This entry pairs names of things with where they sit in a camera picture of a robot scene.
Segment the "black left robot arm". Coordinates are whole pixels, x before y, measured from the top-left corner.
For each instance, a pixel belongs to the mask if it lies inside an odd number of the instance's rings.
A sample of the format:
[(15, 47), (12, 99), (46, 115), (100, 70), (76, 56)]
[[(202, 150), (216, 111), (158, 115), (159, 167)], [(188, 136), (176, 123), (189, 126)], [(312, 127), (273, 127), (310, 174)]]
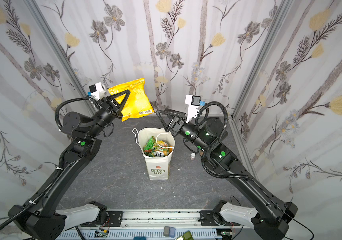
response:
[[(57, 206), (79, 173), (95, 158), (102, 140), (97, 136), (114, 119), (122, 119), (122, 110), (131, 92), (124, 90), (95, 100), (92, 97), (70, 99), (59, 104), (55, 121), (59, 130), (72, 136), (73, 141), (62, 151), (58, 165), (41, 188), (22, 206), (14, 205), (9, 218), (0, 224), (0, 231), (15, 223), (24, 233), (36, 240), (54, 240), (67, 229), (70, 216), (57, 213)], [(60, 119), (60, 110), (67, 104), (89, 101), (97, 107), (92, 116), (69, 112)]]

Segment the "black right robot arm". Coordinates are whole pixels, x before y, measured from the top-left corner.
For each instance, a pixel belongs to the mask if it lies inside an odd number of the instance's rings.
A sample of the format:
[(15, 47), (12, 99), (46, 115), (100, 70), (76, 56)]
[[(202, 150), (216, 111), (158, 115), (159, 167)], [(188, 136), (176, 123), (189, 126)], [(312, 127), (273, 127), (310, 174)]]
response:
[(212, 177), (229, 181), (252, 204), (250, 208), (220, 201), (213, 209), (213, 221), (219, 226), (239, 224), (252, 228), (264, 240), (286, 240), (289, 223), (298, 211), (292, 202), (284, 202), (267, 190), (242, 164), (223, 139), (228, 135), (228, 112), (219, 102), (201, 107), (193, 123), (187, 115), (171, 109), (157, 110), (166, 132), (180, 135), (196, 146), (203, 169)]

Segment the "green snack bag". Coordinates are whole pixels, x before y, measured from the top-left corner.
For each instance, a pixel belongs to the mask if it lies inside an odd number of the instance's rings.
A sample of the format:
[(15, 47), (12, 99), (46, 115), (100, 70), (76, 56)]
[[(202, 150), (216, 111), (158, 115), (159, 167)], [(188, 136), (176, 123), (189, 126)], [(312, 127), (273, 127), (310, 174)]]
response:
[(143, 147), (143, 152), (146, 156), (149, 156), (150, 153), (153, 151), (153, 147), (154, 145), (157, 144), (157, 141), (155, 139), (154, 136), (152, 136), (151, 138), (149, 138), (149, 140), (147, 141), (147, 143), (144, 145)]

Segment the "yellow chip bag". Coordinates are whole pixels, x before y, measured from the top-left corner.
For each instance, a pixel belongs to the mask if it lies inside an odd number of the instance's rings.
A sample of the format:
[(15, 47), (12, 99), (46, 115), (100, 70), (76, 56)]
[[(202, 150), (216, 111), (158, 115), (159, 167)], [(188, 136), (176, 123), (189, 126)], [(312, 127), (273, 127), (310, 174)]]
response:
[(145, 79), (137, 79), (108, 89), (111, 95), (130, 91), (128, 100), (122, 110), (122, 122), (128, 119), (137, 119), (154, 113), (154, 109), (145, 93)]

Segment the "white paper shopping bag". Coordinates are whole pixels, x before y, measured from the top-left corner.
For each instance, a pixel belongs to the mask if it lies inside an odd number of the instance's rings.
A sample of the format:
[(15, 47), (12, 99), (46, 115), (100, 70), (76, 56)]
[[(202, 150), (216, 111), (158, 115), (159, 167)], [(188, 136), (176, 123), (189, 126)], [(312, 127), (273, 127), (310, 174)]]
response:
[(142, 130), (132, 129), (135, 136), (136, 144), (140, 147), (141, 153), (146, 162), (148, 175), (150, 180), (168, 180), (170, 176), (170, 166), (172, 154), (166, 157), (152, 158), (146, 156), (143, 152), (143, 147), (152, 136), (155, 137), (158, 146), (160, 147), (175, 147), (175, 140), (171, 133), (167, 133), (164, 129), (144, 128)]

